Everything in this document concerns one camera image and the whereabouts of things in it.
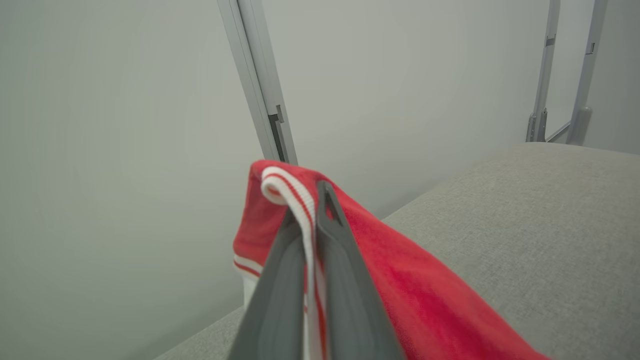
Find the metal frame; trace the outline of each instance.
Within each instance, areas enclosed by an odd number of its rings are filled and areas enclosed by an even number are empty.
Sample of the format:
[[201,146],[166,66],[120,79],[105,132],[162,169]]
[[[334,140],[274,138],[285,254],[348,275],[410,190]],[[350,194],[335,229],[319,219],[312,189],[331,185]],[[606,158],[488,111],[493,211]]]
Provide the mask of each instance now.
[[298,164],[260,0],[218,0],[264,157]]
[[556,44],[556,33],[558,29],[558,18],[560,16],[560,0],[549,1],[549,15],[547,17],[547,31],[543,44],[542,64],[540,65],[540,77],[538,78],[538,91],[536,92],[536,102],[533,112],[529,116],[529,126],[527,127],[527,142],[545,141],[547,94],[549,90],[549,80],[551,78],[551,66],[554,61],[554,49]]
[[593,77],[593,68],[596,63],[596,55],[600,47],[600,35],[602,34],[602,24],[604,23],[604,15],[607,10],[609,0],[595,0],[593,3],[593,15],[591,16],[591,26],[589,27],[589,38],[584,51],[584,61],[582,62],[582,72],[580,73],[580,83],[578,84],[578,92],[575,96],[575,104],[573,105],[573,113],[571,122],[568,127],[569,133],[566,137],[566,143],[574,142],[576,137],[582,137],[586,134],[586,128],[582,128],[579,123],[582,119],[587,119],[586,115],[581,112],[587,111],[587,98],[589,96],[589,88],[591,87],[591,78]]

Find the red cloth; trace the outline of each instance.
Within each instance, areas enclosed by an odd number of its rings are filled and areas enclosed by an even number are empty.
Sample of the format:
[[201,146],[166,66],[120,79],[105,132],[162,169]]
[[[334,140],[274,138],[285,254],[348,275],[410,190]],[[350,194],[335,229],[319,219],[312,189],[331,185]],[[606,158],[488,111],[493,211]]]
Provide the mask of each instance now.
[[[285,202],[296,218],[315,215],[319,180],[330,182],[319,172],[277,161],[252,165],[242,223],[234,240],[234,263],[242,273],[259,276],[287,209]],[[308,194],[300,193],[304,192],[300,184]],[[546,359],[436,257],[332,185],[408,359]],[[285,196],[287,188],[294,196]],[[309,214],[304,214],[305,204]],[[320,286],[321,275],[316,276]],[[315,298],[324,343],[323,300]]]

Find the red fabric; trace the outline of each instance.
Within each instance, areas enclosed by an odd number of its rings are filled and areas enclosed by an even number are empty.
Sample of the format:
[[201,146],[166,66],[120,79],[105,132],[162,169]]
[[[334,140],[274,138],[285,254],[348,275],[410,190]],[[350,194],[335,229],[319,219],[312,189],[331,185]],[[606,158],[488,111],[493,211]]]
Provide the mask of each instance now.
[[[262,171],[270,166],[303,183],[316,207],[316,183],[328,180],[277,161],[252,165],[234,251],[262,266],[286,211],[260,190]],[[332,185],[408,359],[546,359],[436,257]]]

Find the wall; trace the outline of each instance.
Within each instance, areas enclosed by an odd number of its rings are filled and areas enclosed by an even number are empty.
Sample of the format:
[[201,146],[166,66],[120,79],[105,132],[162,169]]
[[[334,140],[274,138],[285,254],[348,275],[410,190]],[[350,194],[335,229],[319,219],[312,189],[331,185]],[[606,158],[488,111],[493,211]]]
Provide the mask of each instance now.
[[524,141],[548,1],[263,4],[299,164],[376,216]]
[[640,154],[640,3],[609,0],[587,106],[584,146]]
[[593,0],[561,0],[547,95],[548,138],[571,120],[593,14]]
[[0,2],[0,359],[153,359],[242,303],[262,156],[215,1]]

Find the gray textured surface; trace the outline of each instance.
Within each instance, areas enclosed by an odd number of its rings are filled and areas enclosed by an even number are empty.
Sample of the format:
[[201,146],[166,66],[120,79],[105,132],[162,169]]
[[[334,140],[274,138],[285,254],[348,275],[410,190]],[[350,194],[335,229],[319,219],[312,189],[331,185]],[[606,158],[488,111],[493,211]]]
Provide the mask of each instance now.
[[[517,145],[385,222],[554,359],[640,358],[640,156]],[[222,360],[242,311],[159,360]]]

